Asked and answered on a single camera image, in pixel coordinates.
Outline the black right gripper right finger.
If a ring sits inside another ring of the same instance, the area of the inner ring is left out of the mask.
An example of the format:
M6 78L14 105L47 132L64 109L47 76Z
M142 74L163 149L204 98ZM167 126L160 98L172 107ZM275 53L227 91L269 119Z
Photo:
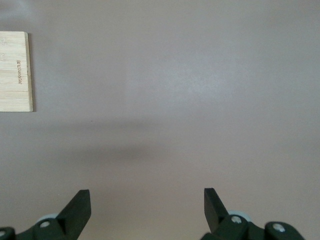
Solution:
M303 240L292 225L270 221L258 227L238 213L228 213L214 188L204 189L204 214L210 229L203 240Z

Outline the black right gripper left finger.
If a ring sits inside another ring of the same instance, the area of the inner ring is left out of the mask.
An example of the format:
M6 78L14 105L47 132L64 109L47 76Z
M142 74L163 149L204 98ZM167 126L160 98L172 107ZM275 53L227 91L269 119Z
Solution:
M12 227L1 227L2 240L77 240L91 217L91 197L82 189L55 218L45 218L29 229L16 233Z

